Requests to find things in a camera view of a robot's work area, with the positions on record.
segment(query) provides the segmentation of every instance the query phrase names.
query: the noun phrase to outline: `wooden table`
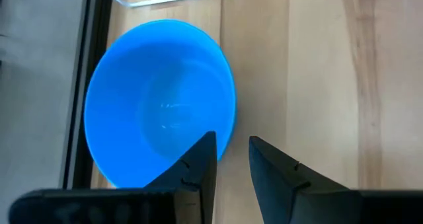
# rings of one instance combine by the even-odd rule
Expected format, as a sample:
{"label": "wooden table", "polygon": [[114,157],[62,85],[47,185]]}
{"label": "wooden table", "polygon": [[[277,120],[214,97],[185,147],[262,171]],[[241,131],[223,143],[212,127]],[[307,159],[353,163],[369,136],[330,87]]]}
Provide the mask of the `wooden table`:
{"label": "wooden table", "polygon": [[[173,18],[221,45],[238,114],[218,165],[214,220],[262,223],[249,135],[351,188],[423,188],[421,9],[421,0],[188,0],[138,9],[114,3],[108,41],[143,22]],[[92,186],[109,186],[96,168]]]}

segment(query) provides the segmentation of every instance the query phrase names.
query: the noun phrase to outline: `plastic bowl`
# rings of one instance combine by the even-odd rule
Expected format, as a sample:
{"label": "plastic bowl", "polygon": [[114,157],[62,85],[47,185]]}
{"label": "plastic bowl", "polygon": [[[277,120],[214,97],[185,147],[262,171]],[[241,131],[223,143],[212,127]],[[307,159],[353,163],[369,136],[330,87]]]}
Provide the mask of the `plastic bowl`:
{"label": "plastic bowl", "polygon": [[85,134],[101,173],[144,187],[207,131],[220,160],[235,123],[234,80],[219,46],[177,20],[137,26],[103,55],[89,83]]}

